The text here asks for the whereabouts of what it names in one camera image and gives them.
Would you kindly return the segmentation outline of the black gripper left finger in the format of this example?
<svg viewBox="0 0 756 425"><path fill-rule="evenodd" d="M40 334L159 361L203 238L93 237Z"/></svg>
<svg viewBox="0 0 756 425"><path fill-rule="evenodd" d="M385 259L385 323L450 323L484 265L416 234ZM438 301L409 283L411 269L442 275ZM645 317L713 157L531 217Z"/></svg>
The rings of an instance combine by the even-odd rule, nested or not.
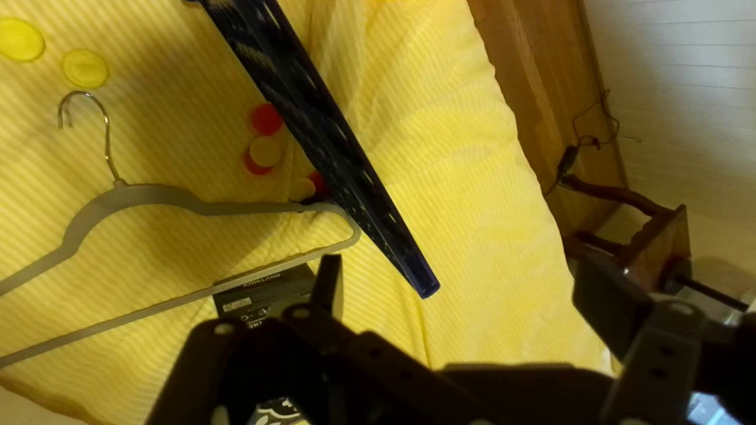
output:
<svg viewBox="0 0 756 425"><path fill-rule="evenodd" d="M344 258L324 256L316 269L316 278L309 295L309 308L320 317L332 317L338 304L338 290L344 278Z"/></svg>

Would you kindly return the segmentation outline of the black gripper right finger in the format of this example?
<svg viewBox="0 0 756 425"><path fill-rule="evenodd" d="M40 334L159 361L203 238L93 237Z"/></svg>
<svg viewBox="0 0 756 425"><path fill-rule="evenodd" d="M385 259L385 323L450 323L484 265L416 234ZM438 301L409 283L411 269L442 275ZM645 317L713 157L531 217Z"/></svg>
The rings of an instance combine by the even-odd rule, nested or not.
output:
<svg viewBox="0 0 756 425"><path fill-rule="evenodd" d="M608 258L586 256L575 262L573 304L622 361L652 310L652 298Z"/></svg>

